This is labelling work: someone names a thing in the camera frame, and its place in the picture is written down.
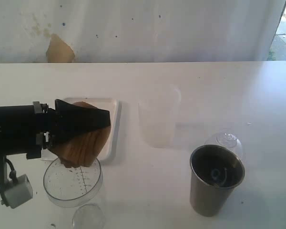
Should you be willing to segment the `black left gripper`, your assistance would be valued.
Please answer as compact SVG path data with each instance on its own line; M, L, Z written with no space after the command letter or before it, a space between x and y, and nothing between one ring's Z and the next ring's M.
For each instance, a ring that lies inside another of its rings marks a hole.
M26 158L41 158L41 151L58 147L85 147L99 131L111 126L110 112L82 107L60 99L55 110L38 101L26 105Z

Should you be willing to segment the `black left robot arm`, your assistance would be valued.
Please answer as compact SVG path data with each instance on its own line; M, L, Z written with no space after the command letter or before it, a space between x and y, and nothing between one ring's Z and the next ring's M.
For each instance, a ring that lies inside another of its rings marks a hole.
M106 144L111 131L110 112L85 102L55 100L55 107L0 106L0 197L16 208L33 197L26 175L17 176L10 155L41 157L44 149L66 168L89 167Z

